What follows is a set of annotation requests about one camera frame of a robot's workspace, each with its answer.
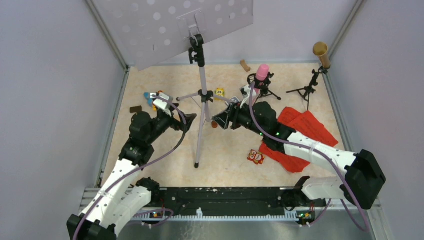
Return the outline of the lilac music stand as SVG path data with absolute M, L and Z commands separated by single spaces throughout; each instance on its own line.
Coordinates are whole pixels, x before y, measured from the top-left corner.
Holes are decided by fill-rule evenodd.
M 204 45 L 254 22 L 251 0 L 95 0 L 124 62 L 144 70 L 183 53 L 197 63 L 201 119 L 209 120 Z

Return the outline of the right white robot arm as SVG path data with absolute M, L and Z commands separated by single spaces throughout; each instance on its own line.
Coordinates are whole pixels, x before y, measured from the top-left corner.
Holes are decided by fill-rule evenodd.
M 296 157 L 334 173 L 334 177 L 304 177 L 293 192 L 299 206 L 312 200 L 347 200 L 363 210 L 370 210 L 386 183 L 386 177 L 374 154 L 340 150 L 278 122 L 277 113 L 267 102 L 253 106 L 231 103 L 213 116 L 224 130 L 244 127 L 263 137 L 263 143 L 275 152 Z

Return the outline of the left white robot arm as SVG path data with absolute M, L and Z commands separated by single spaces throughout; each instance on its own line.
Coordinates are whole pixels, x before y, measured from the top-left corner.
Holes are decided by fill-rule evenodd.
M 146 205 L 154 207 L 160 202 L 160 193 L 148 180 L 145 185 L 127 190 L 144 168 L 156 163 L 151 160 L 153 142 L 169 128 L 182 131 L 182 137 L 190 129 L 197 114 L 181 113 L 180 119 L 157 111 L 152 118 L 141 111 L 131 118 L 130 135 L 123 146 L 112 173 L 90 204 L 78 215 L 71 215 L 66 223 L 72 240 L 116 240 L 124 227 Z

